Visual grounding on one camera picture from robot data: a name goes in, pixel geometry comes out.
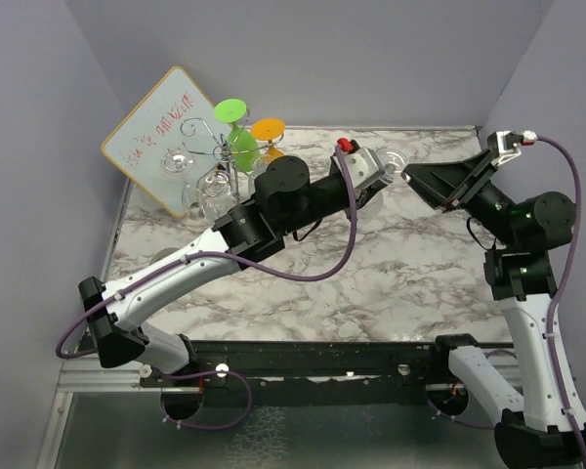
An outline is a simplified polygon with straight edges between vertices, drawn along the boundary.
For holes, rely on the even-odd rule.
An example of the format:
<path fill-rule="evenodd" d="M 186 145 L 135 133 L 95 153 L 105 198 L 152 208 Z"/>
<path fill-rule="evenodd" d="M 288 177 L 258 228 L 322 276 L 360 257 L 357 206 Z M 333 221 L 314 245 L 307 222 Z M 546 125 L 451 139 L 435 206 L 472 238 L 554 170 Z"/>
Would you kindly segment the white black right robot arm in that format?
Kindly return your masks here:
<path fill-rule="evenodd" d="M 579 202 L 560 192 L 513 201 L 491 181 L 519 148 L 486 149 L 452 163 L 411 163 L 401 177 L 431 207 L 464 210 L 501 248 L 484 254 L 484 277 L 511 333 L 522 387 L 516 390 L 474 345 L 429 358 L 441 382 L 457 377 L 494 426 L 497 451 L 509 468 L 586 467 L 586 410 L 574 386 L 558 321 L 564 284 L 551 250 L 577 241 Z"/>

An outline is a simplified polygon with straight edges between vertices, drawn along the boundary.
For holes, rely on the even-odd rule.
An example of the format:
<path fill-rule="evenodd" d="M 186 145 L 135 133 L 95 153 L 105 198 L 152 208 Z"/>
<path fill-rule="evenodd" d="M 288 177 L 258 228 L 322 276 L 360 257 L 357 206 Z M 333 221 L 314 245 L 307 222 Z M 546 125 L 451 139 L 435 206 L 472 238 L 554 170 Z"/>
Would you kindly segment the green plastic wine glass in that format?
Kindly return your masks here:
<path fill-rule="evenodd" d="M 255 159 L 260 156 L 260 150 L 255 138 L 245 129 L 248 120 L 247 104 L 237 98 L 223 100 L 214 107 L 214 117 L 231 125 L 227 142 L 232 158 L 239 170 L 251 173 Z"/>

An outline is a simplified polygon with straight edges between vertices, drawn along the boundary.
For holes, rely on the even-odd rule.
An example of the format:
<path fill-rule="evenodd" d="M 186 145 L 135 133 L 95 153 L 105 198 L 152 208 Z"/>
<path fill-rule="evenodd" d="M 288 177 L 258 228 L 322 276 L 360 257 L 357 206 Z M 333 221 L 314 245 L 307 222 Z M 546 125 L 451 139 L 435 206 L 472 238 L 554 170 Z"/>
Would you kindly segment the clear wine glass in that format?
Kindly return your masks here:
<path fill-rule="evenodd" d="M 380 158 L 385 175 L 379 180 L 384 185 L 357 211 L 360 221 L 375 219 L 384 207 L 384 190 L 390 188 L 394 182 L 404 183 L 401 172 L 409 163 L 408 156 L 402 151 L 394 148 L 384 148 L 376 152 Z"/>
<path fill-rule="evenodd" d="M 175 217 L 185 218 L 195 199 L 194 185 L 200 170 L 197 157 L 182 149 L 170 149 L 161 159 L 160 170 L 162 203 Z"/>
<path fill-rule="evenodd" d="M 269 162 L 264 156 L 259 156 L 252 162 L 252 169 L 248 174 L 248 194 L 252 195 L 256 188 L 256 179 L 266 172 Z"/>
<path fill-rule="evenodd" d="M 196 191 L 198 204 L 209 222 L 221 218 L 237 204 L 230 174 L 219 168 L 201 177 Z"/>

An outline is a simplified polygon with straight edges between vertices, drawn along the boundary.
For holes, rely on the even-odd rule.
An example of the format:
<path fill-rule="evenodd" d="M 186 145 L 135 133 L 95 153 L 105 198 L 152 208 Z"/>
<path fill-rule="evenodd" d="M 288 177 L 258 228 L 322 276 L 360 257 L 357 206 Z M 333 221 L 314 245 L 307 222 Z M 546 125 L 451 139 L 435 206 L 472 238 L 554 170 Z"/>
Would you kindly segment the orange plastic wine glass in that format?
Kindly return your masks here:
<path fill-rule="evenodd" d="M 284 136 L 285 123 L 278 118 L 264 118 L 258 120 L 250 129 L 252 137 L 261 143 L 267 144 L 264 153 L 264 160 L 268 163 L 284 156 L 284 153 L 275 145 L 281 141 Z"/>

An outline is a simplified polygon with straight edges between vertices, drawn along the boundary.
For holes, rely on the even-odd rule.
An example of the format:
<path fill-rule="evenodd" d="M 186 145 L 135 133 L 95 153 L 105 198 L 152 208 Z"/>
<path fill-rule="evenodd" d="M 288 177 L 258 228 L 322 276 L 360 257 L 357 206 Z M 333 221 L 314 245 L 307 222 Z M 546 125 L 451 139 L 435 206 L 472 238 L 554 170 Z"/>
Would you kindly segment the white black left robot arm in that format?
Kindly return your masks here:
<path fill-rule="evenodd" d="M 328 176 L 315 182 L 304 160 L 283 156 L 255 179 L 249 199 L 187 246 L 120 280 L 83 280 L 79 290 L 101 366 L 141 362 L 162 371 L 175 385 L 188 384 L 196 372 L 188 340 L 148 323 L 154 313 L 204 284 L 248 267 L 299 282 L 334 276 L 352 254 L 357 210 L 393 180 L 368 149 L 336 153 Z M 264 265 L 264 260 L 284 249 L 287 235 L 340 211 L 349 216 L 350 234 L 343 257 L 333 268 L 305 277 Z"/>

